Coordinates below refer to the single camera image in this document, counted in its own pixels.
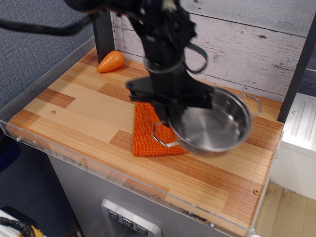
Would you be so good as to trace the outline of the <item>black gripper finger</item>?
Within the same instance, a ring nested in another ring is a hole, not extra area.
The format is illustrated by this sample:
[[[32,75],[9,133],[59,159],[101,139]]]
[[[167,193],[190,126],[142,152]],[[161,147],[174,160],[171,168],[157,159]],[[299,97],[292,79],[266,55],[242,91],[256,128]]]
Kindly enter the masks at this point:
[[[168,105],[159,101],[153,101],[152,106],[154,111],[159,118],[159,121],[162,123],[169,123],[168,122]]]
[[[186,105],[171,104],[167,108],[168,123],[172,128],[180,124],[181,117],[187,109]]]

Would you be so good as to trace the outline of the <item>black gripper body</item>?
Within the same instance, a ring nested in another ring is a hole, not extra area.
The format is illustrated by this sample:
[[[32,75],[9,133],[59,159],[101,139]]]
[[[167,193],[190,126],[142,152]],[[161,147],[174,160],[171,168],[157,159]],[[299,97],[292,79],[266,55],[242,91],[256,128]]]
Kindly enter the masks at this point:
[[[166,106],[213,107],[214,89],[188,74],[183,56],[167,66],[152,63],[146,58],[144,65],[150,76],[130,80],[125,85],[130,90],[132,101],[158,102]]]

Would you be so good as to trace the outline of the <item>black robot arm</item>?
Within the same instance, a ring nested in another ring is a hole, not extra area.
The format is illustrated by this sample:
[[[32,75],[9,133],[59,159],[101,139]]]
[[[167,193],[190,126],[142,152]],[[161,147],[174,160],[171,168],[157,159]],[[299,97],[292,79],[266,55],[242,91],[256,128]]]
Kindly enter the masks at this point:
[[[166,125],[173,125],[188,107],[212,108],[213,88],[193,78],[185,61],[185,49],[202,57],[207,53],[192,44],[195,23],[177,0],[69,0],[80,12],[96,14],[112,11],[128,18],[140,38],[149,72],[147,78],[126,83],[130,99],[148,102]]]

